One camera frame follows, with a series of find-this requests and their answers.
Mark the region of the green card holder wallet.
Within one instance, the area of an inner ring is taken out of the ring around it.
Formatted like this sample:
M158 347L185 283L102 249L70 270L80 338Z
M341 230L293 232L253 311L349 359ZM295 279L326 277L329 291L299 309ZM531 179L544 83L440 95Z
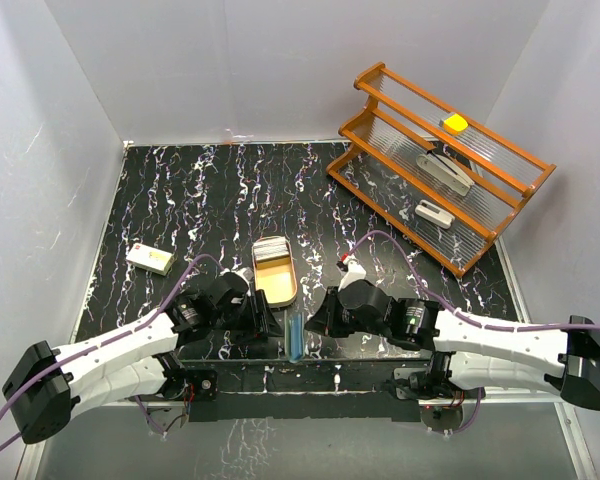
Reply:
M304 357L304 315L293 313L285 319L285 354L291 363L298 363Z

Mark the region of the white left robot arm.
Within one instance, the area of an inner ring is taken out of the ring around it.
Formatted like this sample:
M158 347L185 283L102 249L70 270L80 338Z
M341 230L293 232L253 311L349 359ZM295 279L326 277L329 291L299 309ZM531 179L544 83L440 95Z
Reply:
M174 296L135 322L91 339L53 348L29 346L2 392L26 444L44 441L78 415L129 397L180 396L187 376L175 357L213 331L246 340L281 337L266 295L243 275L224 273L203 290Z

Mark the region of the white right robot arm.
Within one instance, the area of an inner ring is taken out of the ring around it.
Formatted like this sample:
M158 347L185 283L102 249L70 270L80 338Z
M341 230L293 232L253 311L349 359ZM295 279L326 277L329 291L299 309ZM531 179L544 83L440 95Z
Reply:
M403 350L429 352L425 369L390 382L408 398L498 387L551 393L600 411L600 330L585 317L557 328L516 324L449 311L437 301L395 299L356 280L328 288L305 327L332 338L372 334Z

